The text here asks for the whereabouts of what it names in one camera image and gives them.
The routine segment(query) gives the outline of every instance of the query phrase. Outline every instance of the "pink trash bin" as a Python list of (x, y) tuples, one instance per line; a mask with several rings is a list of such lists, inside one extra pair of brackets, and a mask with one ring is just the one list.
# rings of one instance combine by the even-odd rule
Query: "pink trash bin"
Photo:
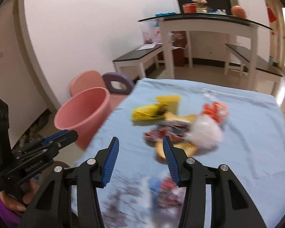
[(60, 130), (75, 130), (78, 133), (76, 144), (83, 150), (89, 145), (108, 115), (110, 92), (103, 87), (94, 87), (77, 93), (56, 113), (54, 125)]

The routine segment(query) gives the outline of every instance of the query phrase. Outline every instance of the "white plastic bag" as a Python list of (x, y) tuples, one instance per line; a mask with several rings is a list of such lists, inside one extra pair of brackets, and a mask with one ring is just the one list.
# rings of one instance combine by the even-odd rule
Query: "white plastic bag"
[(186, 137), (192, 144), (203, 148), (212, 149), (223, 140), (219, 125), (208, 115), (199, 115), (191, 125), (191, 133)]

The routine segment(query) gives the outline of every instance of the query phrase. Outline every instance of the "table covered with blue cloth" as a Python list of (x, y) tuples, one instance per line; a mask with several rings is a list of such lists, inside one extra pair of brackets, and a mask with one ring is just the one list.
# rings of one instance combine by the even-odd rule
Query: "table covered with blue cloth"
[[(184, 80), (143, 79), (111, 113), (76, 166), (107, 148), (113, 136), (120, 150), (110, 183), (97, 189), (106, 227), (177, 227), (179, 215), (167, 215), (154, 200), (151, 186), (169, 175), (159, 162), (143, 133), (154, 121), (134, 123), (134, 108), (156, 103), (155, 97), (179, 95), (178, 115), (199, 114), (204, 103), (228, 105), (230, 115), (224, 126), (224, 139), (216, 150), (193, 157), (205, 166), (227, 164), (242, 183), (268, 228), (274, 228), (285, 214), (285, 122), (274, 97)], [(210, 227), (211, 191), (207, 186), (204, 227)], [(76, 191), (72, 209), (77, 212)]]

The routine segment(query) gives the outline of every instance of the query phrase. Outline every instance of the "bench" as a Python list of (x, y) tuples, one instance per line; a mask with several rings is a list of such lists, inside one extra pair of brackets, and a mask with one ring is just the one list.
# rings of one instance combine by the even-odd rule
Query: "bench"
[(156, 45), (152, 49), (133, 50), (114, 59), (113, 63), (118, 73), (121, 73), (120, 67), (136, 66), (138, 68), (139, 77), (142, 79), (146, 77), (144, 63), (153, 58), (156, 68), (158, 69), (160, 61), (158, 60), (157, 54), (162, 51), (162, 45)]
[[(232, 53), (235, 55), (240, 61), (241, 61), (241, 66), (236, 67), (236, 66), (231, 66), (229, 64), (229, 60), (225, 62), (225, 69), (224, 69), (224, 74), (227, 75), (229, 69), (234, 69), (234, 70), (239, 70), (239, 76), (242, 76), (243, 70), (244, 70), (244, 65), (248, 69), (248, 74), (249, 74), (249, 64), (251, 61), (251, 50), (249, 50), (246, 47), (243, 46), (238, 46), (238, 45), (230, 45), (226, 44), (226, 50), (229, 53)], [(265, 79), (265, 80), (270, 80), (274, 82), (274, 87), (271, 92), (271, 95), (277, 96), (277, 92), (280, 87), (280, 82), (283, 78), (283, 75), (281, 74), (280, 70), (272, 65), (270, 65), (268, 62), (266, 62), (263, 58), (257, 55), (256, 57), (256, 73), (254, 76), (248, 75), (248, 78), (253, 78), (253, 90), (256, 90), (256, 85), (257, 79)]]

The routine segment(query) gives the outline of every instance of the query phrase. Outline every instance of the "metal screw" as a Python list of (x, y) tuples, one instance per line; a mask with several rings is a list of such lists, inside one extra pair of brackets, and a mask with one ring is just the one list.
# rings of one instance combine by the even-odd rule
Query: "metal screw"
[(223, 171), (228, 171), (228, 170), (229, 170), (228, 166), (225, 165), (225, 164), (222, 164), (220, 168), (221, 168), (221, 170), (223, 170)]
[(95, 159), (88, 159), (87, 160), (87, 164), (89, 164), (89, 165), (93, 165), (93, 164), (95, 164), (96, 163), (96, 160)]
[(186, 159), (186, 162), (187, 162), (188, 164), (194, 164), (194, 163), (195, 163), (195, 159), (194, 159), (194, 158), (187, 158), (187, 159)]
[(54, 168), (54, 171), (55, 171), (55, 172), (61, 172), (61, 171), (62, 171), (62, 167), (61, 167), (61, 166), (56, 166), (56, 167)]

